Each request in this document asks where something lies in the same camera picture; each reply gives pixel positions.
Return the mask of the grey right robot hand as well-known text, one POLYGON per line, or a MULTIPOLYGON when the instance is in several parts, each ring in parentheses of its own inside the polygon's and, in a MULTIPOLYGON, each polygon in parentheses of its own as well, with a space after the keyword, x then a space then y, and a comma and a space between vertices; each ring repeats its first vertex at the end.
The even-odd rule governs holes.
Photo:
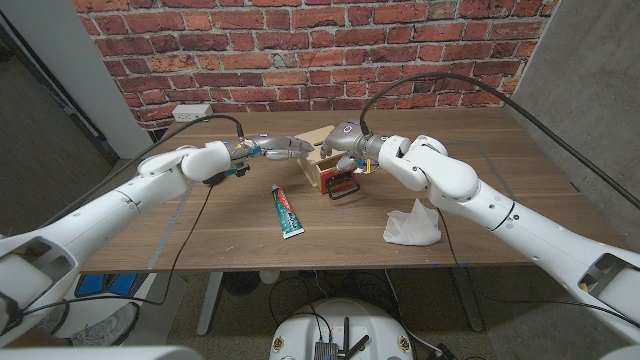
POLYGON ((335 165, 335 170, 351 171, 358 167, 359 160, 378 160, 383 143, 387 137, 377 133, 365 135, 359 123, 343 122, 331 130, 320 148, 320 157, 325 159, 334 150, 344 155, 335 165))

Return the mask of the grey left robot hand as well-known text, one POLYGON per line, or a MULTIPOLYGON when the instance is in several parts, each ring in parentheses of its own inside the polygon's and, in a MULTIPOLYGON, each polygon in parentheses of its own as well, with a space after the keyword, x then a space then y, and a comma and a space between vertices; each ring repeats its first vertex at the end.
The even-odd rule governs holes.
POLYGON ((233 162, 241 162, 257 156, 276 161, 306 158, 314 150, 309 142, 300 138, 273 134, 252 136, 242 141, 225 141, 224 144, 233 162))

